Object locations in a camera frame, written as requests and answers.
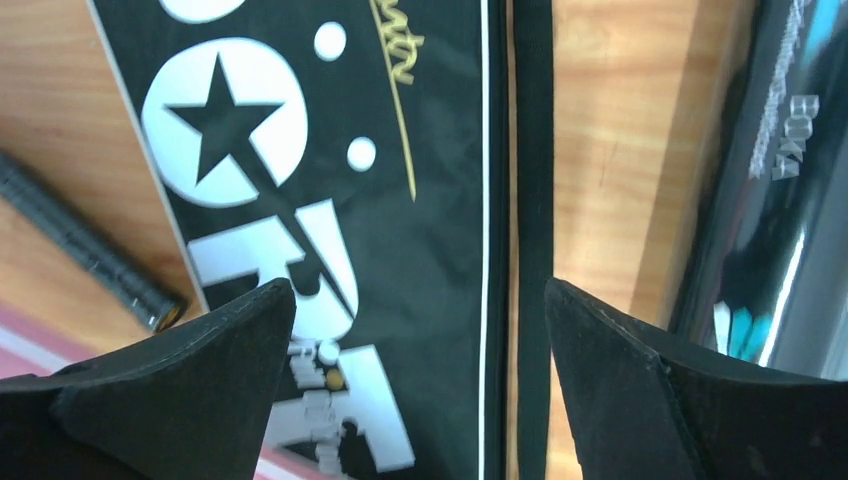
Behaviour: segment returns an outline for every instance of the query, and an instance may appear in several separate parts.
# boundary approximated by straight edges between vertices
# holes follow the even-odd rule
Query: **black grip tape roll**
[[[117,297],[151,332],[170,327],[188,302],[155,282],[22,165],[0,153],[0,196]]]

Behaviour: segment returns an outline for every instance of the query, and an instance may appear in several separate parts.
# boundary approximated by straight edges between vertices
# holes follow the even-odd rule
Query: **wooden table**
[[[691,230],[699,159],[739,6],[555,3],[556,274],[662,323],[678,276],[678,245]],[[191,295],[85,0],[5,0],[0,27],[0,145]],[[5,205],[0,238],[0,303],[97,352],[145,337],[115,300]],[[192,316],[200,313],[196,305]],[[580,478],[552,381],[549,477]]]

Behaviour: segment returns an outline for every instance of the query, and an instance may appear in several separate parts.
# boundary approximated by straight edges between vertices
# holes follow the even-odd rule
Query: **shiny black packaging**
[[[669,328],[761,366],[846,378],[848,8],[759,2],[739,79]]]

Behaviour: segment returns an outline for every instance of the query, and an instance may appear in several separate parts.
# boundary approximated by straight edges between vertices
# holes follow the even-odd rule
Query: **pink mat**
[[[50,375],[70,363],[93,357],[92,352],[57,332],[25,320],[0,306],[0,378],[34,373]],[[259,480],[326,480],[314,465],[263,449],[253,477]]]

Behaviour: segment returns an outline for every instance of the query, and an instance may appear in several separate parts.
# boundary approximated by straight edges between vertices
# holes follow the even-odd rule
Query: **white circle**
[[[315,32],[315,55],[325,62],[332,62],[342,56],[347,45],[347,33],[336,22],[327,22]]]
[[[225,17],[245,0],[159,0],[175,19],[190,24],[207,23]]]
[[[338,343],[332,340],[324,340],[318,346],[318,359],[324,365],[335,365],[339,361],[341,351]]]
[[[141,108],[141,125],[161,180],[182,198],[223,208],[256,200],[259,192],[228,155],[197,182],[202,137],[169,106],[206,104],[216,58],[236,105],[282,105],[250,134],[262,163],[282,185],[306,151],[306,99],[294,71],[271,47],[247,38],[224,38],[174,55],[153,79]]]
[[[354,138],[347,147],[347,163],[357,172],[364,172],[374,165],[377,146],[368,137]]]

